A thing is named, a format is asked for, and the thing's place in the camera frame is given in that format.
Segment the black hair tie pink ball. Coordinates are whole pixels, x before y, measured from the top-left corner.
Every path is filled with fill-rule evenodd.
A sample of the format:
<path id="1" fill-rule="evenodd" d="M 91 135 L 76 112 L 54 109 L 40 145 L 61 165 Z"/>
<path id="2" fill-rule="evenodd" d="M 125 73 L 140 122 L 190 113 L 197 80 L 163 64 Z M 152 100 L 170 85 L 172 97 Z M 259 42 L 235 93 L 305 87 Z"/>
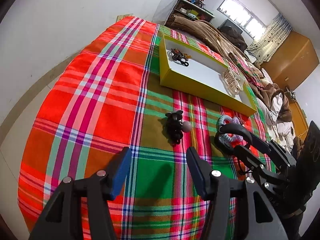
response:
<path id="1" fill-rule="evenodd" d="M 183 133 L 189 133 L 192 130 L 192 124 L 189 121 L 183 121 L 183 111 L 168 112 L 165 129 L 172 144 L 180 144 Z"/>

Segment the wall socket plate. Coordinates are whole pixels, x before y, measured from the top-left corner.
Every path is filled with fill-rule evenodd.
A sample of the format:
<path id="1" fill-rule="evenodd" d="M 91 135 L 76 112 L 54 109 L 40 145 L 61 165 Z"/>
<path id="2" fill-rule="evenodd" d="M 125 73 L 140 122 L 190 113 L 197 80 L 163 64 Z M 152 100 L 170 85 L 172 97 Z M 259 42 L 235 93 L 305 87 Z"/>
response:
<path id="1" fill-rule="evenodd" d="M 117 19 L 116 19 L 116 22 L 119 22 L 119 21 L 121 21 L 122 19 L 124 19 L 124 18 L 126 18 L 126 17 L 129 17 L 129 16 L 132 16 L 132 14 L 118 15 L 118 16 L 117 16 Z"/>

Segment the window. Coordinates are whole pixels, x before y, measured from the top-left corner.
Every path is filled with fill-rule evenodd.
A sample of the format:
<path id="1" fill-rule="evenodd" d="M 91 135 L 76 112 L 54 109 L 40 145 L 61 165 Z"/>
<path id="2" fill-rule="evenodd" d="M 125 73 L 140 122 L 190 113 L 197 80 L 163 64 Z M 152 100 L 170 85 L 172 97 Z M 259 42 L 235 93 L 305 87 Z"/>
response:
<path id="1" fill-rule="evenodd" d="M 238 0 L 223 0 L 217 10 L 255 41 L 258 41 L 266 30 L 266 25 Z"/>

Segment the yellow-green tray box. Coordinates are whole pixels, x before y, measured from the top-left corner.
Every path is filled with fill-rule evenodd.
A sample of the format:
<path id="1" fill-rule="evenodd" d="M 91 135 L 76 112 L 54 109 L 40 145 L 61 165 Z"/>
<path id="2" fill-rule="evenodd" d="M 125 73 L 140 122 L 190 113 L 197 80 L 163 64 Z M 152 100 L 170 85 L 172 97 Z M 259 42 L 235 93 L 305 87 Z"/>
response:
<path id="1" fill-rule="evenodd" d="M 191 56 L 184 66 L 172 59 L 172 49 Z M 254 96 L 248 84 L 232 96 L 223 80 L 227 66 L 203 51 L 168 35 L 163 35 L 159 45 L 160 85 L 179 90 L 213 102 L 245 116 L 257 112 Z"/>

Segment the folded plaid cloth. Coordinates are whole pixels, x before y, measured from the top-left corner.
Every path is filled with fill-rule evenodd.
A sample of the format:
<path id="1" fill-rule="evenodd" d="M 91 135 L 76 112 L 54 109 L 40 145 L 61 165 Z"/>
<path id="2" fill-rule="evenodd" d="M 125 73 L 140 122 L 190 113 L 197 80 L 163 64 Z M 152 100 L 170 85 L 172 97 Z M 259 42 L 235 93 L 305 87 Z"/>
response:
<path id="1" fill-rule="evenodd" d="M 240 69 L 242 74 L 244 74 L 245 78 L 250 84 L 254 85 L 259 90 L 264 88 L 264 84 L 262 82 L 264 76 L 258 68 L 247 64 L 245 61 L 236 57 L 233 53 L 228 53 L 228 56 L 232 60 L 234 65 L 236 65 Z"/>

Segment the dark jacket on chair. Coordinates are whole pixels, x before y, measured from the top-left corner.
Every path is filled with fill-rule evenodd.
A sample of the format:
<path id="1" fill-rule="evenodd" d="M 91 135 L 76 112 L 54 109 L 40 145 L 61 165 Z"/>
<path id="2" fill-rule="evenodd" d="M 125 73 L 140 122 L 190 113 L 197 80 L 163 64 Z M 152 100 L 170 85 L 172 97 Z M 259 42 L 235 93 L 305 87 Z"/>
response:
<path id="1" fill-rule="evenodd" d="M 242 30 L 229 19 L 226 19 L 218 27 L 218 31 L 242 52 L 247 49 L 247 43 L 242 36 Z"/>

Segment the patterned curtain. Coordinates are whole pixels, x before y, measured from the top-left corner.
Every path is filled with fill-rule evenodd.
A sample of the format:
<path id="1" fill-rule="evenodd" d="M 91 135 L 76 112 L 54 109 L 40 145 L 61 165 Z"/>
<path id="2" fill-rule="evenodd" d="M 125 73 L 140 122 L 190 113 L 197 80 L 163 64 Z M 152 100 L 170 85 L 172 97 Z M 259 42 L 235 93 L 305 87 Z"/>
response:
<path id="1" fill-rule="evenodd" d="M 247 48 L 247 51 L 257 59 L 256 63 L 268 62 L 288 38 L 291 31 L 293 28 L 290 22 L 279 13 L 267 26 L 259 40 L 254 41 Z"/>

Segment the shelf with clutter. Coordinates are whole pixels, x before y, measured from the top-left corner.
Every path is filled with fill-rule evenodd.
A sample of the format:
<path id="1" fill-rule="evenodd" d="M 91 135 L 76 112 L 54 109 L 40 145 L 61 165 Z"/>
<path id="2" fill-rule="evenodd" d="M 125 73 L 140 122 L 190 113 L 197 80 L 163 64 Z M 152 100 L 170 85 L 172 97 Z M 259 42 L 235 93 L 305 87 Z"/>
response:
<path id="1" fill-rule="evenodd" d="M 184 17 L 188 20 L 203 20 L 210 22 L 214 14 L 204 8 L 203 0 L 177 0 L 168 18 L 173 16 Z"/>

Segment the red plaid bed sheet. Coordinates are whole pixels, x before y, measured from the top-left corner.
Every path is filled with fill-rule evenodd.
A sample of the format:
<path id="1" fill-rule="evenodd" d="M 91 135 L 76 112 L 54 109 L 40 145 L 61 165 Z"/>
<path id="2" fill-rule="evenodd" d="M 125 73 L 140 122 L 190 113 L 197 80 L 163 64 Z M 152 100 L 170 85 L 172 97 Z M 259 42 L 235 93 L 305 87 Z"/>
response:
<path id="1" fill-rule="evenodd" d="M 131 148 L 131 170 L 109 203 L 119 239 L 198 239 L 208 203 L 197 195 L 187 167 L 190 146 L 225 176 L 237 179 L 235 157 L 211 143 L 218 118 L 235 112 L 162 87 L 159 45 L 168 35 L 209 55 L 179 31 L 130 16 L 108 27 L 67 66 L 44 100 L 27 140 L 18 180 L 18 205 L 29 230 L 59 182 L 82 179 Z M 170 141 L 168 112 L 192 124 L 180 144 Z"/>

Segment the wooden wardrobe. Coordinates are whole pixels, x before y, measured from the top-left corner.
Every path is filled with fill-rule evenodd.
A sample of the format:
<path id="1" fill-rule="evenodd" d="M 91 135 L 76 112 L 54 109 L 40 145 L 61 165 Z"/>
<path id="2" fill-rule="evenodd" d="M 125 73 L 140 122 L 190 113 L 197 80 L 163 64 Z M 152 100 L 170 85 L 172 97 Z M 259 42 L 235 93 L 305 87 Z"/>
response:
<path id="1" fill-rule="evenodd" d="M 319 65 L 319 59 L 309 38 L 292 31 L 268 62 L 261 68 L 279 88 L 296 89 Z"/>

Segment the beige hair claw clip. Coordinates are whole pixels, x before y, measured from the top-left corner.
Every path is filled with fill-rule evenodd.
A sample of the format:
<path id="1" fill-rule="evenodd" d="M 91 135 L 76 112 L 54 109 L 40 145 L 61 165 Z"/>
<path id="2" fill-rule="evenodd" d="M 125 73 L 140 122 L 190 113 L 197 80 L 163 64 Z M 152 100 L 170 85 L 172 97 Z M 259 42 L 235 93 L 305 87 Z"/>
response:
<path id="1" fill-rule="evenodd" d="M 244 90 L 245 79 L 236 74 L 232 68 L 228 68 L 222 75 L 223 80 L 232 96 L 239 95 Z"/>

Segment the brown fleece blanket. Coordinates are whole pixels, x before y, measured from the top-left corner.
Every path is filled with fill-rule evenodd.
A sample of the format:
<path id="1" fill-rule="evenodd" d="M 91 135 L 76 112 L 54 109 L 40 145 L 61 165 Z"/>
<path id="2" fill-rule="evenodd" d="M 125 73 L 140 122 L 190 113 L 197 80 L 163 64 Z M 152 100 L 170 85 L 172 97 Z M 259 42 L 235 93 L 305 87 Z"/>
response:
<path id="1" fill-rule="evenodd" d="M 173 16 L 169 18 L 169 22 L 165 25 L 171 29 L 190 34 L 208 46 L 212 51 L 218 53 L 232 65 L 234 65 L 234 63 L 229 58 L 228 53 L 233 53 L 236 57 L 245 61 L 247 64 L 254 66 L 239 48 L 228 41 L 221 32 L 206 21 L 191 21 L 180 16 Z M 292 113 L 289 106 L 289 100 L 284 91 L 280 89 L 276 83 L 271 83 L 264 74 L 263 76 L 264 78 L 262 79 L 262 82 L 264 84 L 264 88 L 261 90 L 248 82 L 253 93 L 267 106 L 268 109 L 272 106 L 272 99 L 276 95 L 281 94 L 283 96 L 283 104 L 280 109 L 280 120 L 284 122 L 291 122 Z"/>

